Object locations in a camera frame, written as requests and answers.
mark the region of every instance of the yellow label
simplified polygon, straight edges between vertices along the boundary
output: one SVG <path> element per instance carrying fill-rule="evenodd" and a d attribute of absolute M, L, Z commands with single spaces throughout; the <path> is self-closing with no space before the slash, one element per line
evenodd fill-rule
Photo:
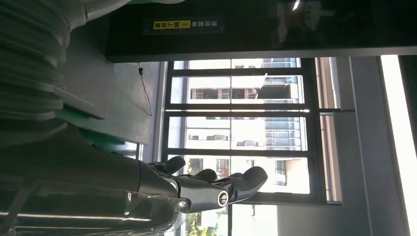
<path fill-rule="evenodd" d="M 191 28 L 191 21 L 155 21 L 154 30 L 188 29 Z"/>

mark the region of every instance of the flexible duct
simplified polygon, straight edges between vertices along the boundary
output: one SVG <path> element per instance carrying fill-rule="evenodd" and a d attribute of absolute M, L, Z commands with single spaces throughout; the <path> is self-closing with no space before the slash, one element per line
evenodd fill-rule
<path fill-rule="evenodd" d="M 129 0 L 0 1 L 0 119 L 47 120 L 71 31 Z"/>

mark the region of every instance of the screw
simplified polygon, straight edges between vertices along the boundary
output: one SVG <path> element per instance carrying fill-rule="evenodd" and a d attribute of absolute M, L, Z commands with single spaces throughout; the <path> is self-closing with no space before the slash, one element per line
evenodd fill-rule
<path fill-rule="evenodd" d="M 222 193 L 219 196 L 219 202 L 220 204 L 224 205 L 227 202 L 227 194 L 226 193 Z"/>
<path fill-rule="evenodd" d="M 185 206 L 185 202 L 179 202 L 178 206 L 179 206 L 179 208 L 183 208 Z"/>

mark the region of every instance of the white wall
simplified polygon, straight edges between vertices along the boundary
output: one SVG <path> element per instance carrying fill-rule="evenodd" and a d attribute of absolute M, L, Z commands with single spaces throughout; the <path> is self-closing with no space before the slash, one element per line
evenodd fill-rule
<path fill-rule="evenodd" d="M 369 236 L 365 209 L 278 206 L 278 236 Z"/>

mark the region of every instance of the cable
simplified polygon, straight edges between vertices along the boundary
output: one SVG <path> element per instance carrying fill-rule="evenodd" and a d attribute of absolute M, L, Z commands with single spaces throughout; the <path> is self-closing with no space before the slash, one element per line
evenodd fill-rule
<path fill-rule="evenodd" d="M 144 87 L 144 91 L 145 91 L 145 94 L 146 94 L 146 98 L 148 99 L 148 103 L 149 103 L 149 113 L 147 112 L 147 111 L 145 111 L 145 113 L 148 115 L 148 116 L 152 116 L 152 107 L 151 107 L 151 104 L 150 104 L 150 100 L 149 100 L 149 95 L 148 95 L 148 92 L 146 91 L 146 86 L 145 86 L 145 82 L 144 82 L 144 80 L 143 80 L 143 74 L 144 74 L 144 72 L 143 72 L 143 68 L 142 68 L 142 66 L 141 66 L 141 64 L 139 64 L 139 75 L 141 75 L 141 80 L 142 80 L 142 85 L 143 85 L 143 87 Z"/>

